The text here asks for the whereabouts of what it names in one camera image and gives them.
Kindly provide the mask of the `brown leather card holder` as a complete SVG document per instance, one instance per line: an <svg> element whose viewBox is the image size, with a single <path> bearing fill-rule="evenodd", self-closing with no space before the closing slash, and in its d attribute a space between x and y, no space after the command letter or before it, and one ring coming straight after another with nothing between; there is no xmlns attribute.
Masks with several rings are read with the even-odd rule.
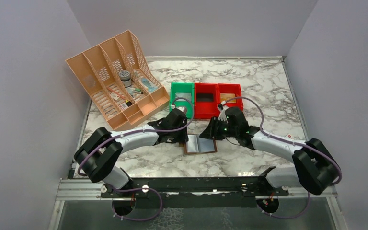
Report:
<svg viewBox="0 0 368 230"><path fill-rule="evenodd" d="M196 134L189 134L188 141L180 143L179 147L184 149L184 155L216 153L218 151L215 140L201 138Z"/></svg>

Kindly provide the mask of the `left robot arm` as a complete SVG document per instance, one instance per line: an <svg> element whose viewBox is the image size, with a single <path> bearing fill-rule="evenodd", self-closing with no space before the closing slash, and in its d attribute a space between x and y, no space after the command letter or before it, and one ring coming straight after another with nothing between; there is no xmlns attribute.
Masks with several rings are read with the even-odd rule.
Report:
<svg viewBox="0 0 368 230"><path fill-rule="evenodd" d="M175 108L166 117L140 128L112 132L104 127L98 128L74 154L74 160L79 164L78 172L93 183L109 184L121 197L127 196L131 192L132 180L123 169L116 167L119 156L168 141L186 142L187 125L185 112Z"/></svg>

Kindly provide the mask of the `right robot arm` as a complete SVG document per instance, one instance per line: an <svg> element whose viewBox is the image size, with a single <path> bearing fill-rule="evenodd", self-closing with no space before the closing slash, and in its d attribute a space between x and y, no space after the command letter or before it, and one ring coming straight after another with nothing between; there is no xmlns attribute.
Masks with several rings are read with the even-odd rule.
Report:
<svg viewBox="0 0 368 230"><path fill-rule="evenodd" d="M226 109L224 115L225 119L212 117L201 138L234 138L242 147L271 153L294 164L269 170L257 182L261 194L269 195L280 187L303 187L314 195L320 195L338 177L337 164L318 139L293 141L265 133L261 128L249 125L237 107Z"/></svg>

